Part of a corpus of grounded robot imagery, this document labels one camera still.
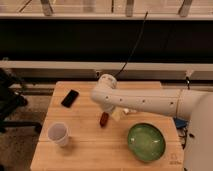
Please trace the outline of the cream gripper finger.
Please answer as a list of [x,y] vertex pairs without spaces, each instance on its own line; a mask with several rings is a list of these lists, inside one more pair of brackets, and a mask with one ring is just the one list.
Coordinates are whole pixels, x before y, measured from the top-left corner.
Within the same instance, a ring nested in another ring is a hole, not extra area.
[[116,108],[112,113],[112,118],[115,121],[120,121],[125,116],[125,113],[122,108]]

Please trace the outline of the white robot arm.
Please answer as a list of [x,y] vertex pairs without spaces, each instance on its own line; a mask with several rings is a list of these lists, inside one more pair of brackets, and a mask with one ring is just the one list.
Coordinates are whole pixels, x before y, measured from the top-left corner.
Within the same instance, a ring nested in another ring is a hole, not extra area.
[[118,89],[117,80],[102,75],[91,99],[111,114],[116,107],[177,117],[189,122],[183,168],[213,171],[213,92],[190,89]]

